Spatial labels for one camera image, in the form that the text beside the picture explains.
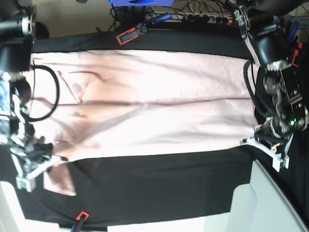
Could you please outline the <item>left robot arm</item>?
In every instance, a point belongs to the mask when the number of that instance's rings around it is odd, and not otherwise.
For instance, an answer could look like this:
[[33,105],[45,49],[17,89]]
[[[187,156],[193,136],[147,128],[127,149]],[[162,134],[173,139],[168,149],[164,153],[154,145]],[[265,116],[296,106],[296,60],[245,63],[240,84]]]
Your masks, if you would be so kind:
[[249,75],[253,66],[263,69],[263,86],[272,97],[270,108],[249,89],[256,110],[265,118],[254,129],[254,136],[241,141],[256,147],[272,158],[272,166],[279,171],[288,168],[288,151],[293,136],[309,124],[309,111],[300,92],[298,69],[306,46],[295,42],[298,23],[284,30],[281,18],[302,4],[300,0],[238,0],[234,16],[241,36],[252,56],[244,65],[244,80],[250,87]]

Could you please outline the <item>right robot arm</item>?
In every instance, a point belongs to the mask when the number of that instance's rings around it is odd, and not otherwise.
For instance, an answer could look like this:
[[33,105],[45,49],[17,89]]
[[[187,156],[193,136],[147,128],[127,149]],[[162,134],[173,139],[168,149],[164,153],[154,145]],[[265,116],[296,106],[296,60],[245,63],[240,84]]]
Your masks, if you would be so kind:
[[[22,6],[16,0],[0,2],[0,143],[10,147],[18,179],[32,180],[66,158],[53,154],[52,144],[36,139],[33,122],[49,118],[58,106],[60,85],[55,72],[47,66],[34,65],[32,47],[36,39],[36,8]],[[41,69],[51,74],[56,99],[51,110],[32,118],[26,104],[33,88],[24,72]]]

